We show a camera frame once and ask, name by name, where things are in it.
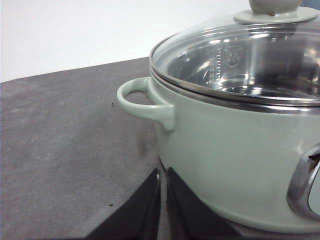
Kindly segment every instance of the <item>dark gray countertop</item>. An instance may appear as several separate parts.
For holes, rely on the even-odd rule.
[[[84,237],[154,168],[162,171],[158,238],[170,239],[153,123],[128,115],[116,99],[121,84],[148,75],[148,58],[140,58],[1,84],[3,240]],[[130,100],[147,102],[141,94]],[[233,226],[248,236],[284,236]]]

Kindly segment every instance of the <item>lid knob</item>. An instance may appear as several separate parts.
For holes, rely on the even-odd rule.
[[[249,0],[250,7],[255,14],[286,14],[294,12],[301,5],[302,0]]]
[[[252,10],[238,12],[234,20],[243,24],[284,24],[313,19],[318,11],[301,7],[302,0],[249,0]]]

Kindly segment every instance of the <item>pot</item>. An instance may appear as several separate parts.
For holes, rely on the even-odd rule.
[[[155,121],[164,167],[220,216],[320,232],[320,18],[287,0],[277,13],[278,2],[271,15],[247,10],[165,39],[151,51],[150,76],[117,98]],[[125,99],[136,92],[152,104]]]

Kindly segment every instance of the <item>logo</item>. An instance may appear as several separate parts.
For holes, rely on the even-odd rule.
[[[237,65],[244,55],[244,48],[242,46],[228,47],[228,65],[234,67]]]

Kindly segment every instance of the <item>side handle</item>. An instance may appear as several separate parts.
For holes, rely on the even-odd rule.
[[[125,97],[132,93],[143,93],[156,105],[137,104],[127,101]],[[120,107],[127,113],[139,118],[159,122],[168,131],[175,129],[174,106],[156,92],[150,76],[127,81],[119,87],[116,96]]]

